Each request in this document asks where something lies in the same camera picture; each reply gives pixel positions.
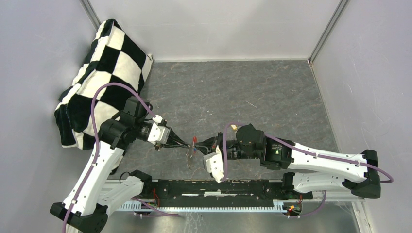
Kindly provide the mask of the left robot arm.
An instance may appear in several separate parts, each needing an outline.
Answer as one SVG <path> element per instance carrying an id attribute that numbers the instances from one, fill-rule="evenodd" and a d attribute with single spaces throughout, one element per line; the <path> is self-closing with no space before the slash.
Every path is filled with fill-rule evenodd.
<path id="1" fill-rule="evenodd" d="M 150 110 L 148 101 L 130 97 L 118 120 L 110 118 L 102 123 L 90 159 L 76 185 L 62 202 L 53 203 L 50 208 L 50 214 L 63 221 L 63 232 L 73 227 L 82 233 L 100 233 L 113 212 L 137 196 L 153 195 L 154 205 L 149 208 L 159 206 L 152 177 L 139 170 L 102 193 L 115 163 L 135 140 L 149 142 L 156 149 L 183 145 L 161 116 L 156 115 L 152 123 L 148 122 L 146 116 Z"/>

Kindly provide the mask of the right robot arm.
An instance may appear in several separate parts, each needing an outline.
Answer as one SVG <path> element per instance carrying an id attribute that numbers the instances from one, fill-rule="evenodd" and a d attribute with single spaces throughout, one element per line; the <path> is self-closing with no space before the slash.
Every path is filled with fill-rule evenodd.
<path id="1" fill-rule="evenodd" d="M 280 186 L 287 198 L 324 190 L 348 190 L 354 196 L 369 199 L 381 196 L 381 180 L 376 170 L 378 157 L 374 150 L 358 154 L 318 150 L 268 136 L 252 124 L 239 127 L 234 140 L 228 140 L 219 132 L 216 137 L 193 145 L 204 154 L 205 169 L 218 183 L 228 171 L 228 160 L 258 159 L 267 169 L 288 170 Z"/>

